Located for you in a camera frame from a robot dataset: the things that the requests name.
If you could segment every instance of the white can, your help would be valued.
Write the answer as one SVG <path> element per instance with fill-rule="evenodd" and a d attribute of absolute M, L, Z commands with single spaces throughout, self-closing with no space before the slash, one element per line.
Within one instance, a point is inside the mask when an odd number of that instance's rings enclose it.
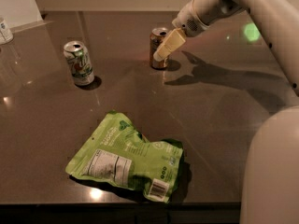
<path fill-rule="evenodd" d="M 0 17 L 0 44 L 5 44 L 13 39 L 9 27 L 4 18 Z"/>
<path fill-rule="evenodd" d="M 94 74 L 91 59 L 82 42 L 71 41 L 65 44 L 64 56 L 76 85 L 86 86 L 93 82 Z"/>

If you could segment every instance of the green plastic packet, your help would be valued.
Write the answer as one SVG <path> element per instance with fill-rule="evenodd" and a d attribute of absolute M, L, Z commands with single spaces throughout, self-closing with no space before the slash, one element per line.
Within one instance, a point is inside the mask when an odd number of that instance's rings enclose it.
<path fill-rule="evenodd" d="M 141 190 L 151 201 L 168 203 L 178 187 L 182 153 L 179 141 L 150 142 L 125 115 L 112 111 L 65 170 L 79 180 Z"/>

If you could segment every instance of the dark can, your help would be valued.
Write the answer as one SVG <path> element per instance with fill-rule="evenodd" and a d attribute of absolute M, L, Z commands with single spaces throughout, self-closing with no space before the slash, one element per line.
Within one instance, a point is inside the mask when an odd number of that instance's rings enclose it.
<path fill-rule="evenodd" d="M 163 42 L 164 38 L 169 33 L 169 30 L 165 27 L 154 28 L 150 34 L 150 50 L 149 50 L 149 64 L 155 69 L 165 69 L 168 66 L 169 57 L 164 60 L 157 62 L 153 59 L 153 54 L 156 52 L 157 48 Z"/>
<path fill-rule="evenodd" d="M 91 59 L 83 42 L 71 41 L 66 43 L 64 56 L 76 85 L 86 86 L 93 82 L 94 74 Z"/>

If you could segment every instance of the can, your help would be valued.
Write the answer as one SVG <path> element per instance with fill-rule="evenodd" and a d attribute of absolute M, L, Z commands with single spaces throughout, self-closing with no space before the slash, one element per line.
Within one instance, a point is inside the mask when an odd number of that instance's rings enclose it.
<path fill-rule="evenodd" d="M 9 27 L 4 18 L 0 17 L 0 44 L 5 44 L 13 39 Z"/>
<path fill-rule="evenodd" d="M 86 86 L 93 82 L 94 73 L 91 59 L 83 42 L 70 41 L 66 43 L 64 56 L 76 85 Z"/>
<path fill-rule="evenodd" d="M 157 48 L 163 42 L 164 38 L 169 33 L 169 30 L 165 27 L 154 28 L 150 34 L 150 48 L 149 48 L 149 64 L 155 69 L 165 69 L 168 66 L 169 57 L 164 60 L 157 62 L 153 58 L 153 54 L 156 52 Z"/>

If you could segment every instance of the white bottle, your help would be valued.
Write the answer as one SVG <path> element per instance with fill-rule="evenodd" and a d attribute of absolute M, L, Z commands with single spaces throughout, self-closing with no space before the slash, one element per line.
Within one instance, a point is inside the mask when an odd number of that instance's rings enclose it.
<path fill-rule="evenodd" d="M 5 44 L 13 39 L 13 34 L 11 33 L 6 21 L 0 16 L 0 45 Z"/>

